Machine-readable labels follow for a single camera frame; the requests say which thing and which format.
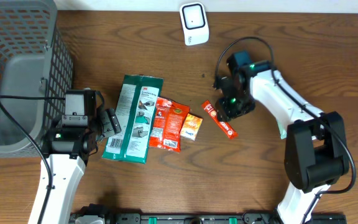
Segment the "red stick packet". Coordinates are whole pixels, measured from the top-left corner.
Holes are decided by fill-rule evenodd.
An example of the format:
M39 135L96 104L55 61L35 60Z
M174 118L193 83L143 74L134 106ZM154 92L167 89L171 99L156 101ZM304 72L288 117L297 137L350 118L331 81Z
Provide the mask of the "red stick packet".
M238 137L237 132L227 122L218 120L218 113L209 100L206 100L202 107L229 139Z

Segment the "orange white small packet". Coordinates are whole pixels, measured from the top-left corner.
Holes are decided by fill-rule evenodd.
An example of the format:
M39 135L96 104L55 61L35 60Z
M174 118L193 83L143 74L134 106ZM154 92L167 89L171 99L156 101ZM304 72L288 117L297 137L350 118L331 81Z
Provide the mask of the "orange white small packet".
M195 141L202 122L202 118L190 113L187 114L180 131L180 136Z

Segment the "mint green snack packet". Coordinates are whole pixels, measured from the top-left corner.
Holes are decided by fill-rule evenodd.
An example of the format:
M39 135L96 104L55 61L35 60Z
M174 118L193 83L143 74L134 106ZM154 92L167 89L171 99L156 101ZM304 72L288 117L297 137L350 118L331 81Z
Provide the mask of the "mint green snack packet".
M287 138L287 125L281 123L279 120L277 120L278 129L280 132L280 138L286 139Z

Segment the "green white packet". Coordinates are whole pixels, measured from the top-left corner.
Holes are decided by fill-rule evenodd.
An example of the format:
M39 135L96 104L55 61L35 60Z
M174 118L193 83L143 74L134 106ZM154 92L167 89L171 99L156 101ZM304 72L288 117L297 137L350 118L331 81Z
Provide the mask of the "green white packet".
M121 132L108 138L102 158L145 164L163 78L125 75L116 106Z

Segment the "red snack bag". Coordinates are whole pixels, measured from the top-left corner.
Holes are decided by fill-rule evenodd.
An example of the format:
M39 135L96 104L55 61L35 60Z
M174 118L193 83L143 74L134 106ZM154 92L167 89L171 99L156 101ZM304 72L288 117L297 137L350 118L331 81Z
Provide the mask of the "red snack bag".
M189 111L187 105L158 97L149 146L180 152L180 131Z

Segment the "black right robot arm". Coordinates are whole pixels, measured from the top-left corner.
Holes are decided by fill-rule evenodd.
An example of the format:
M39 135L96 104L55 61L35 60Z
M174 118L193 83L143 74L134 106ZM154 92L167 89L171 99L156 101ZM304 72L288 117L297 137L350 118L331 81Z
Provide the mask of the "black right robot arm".
M337 112L325 113L300 96L268 60L253 62L246 51L226 60L230 75L217 76L214 87L223 97L216 102L222 123L254 110L261 103L276 119L285 140L285 172L289 186L272 214L247 214L265 223L332 223L314 218L312 211L340 177L354 171L346 145L344 121Z

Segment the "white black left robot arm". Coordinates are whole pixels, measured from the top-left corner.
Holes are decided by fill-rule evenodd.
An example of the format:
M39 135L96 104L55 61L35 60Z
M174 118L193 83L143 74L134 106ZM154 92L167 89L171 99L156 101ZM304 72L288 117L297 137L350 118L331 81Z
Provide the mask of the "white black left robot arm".
M40 181L29 223L68 223L78 184L98 143L121 132L115 110L96 90L68 90L63 113L41 141Z

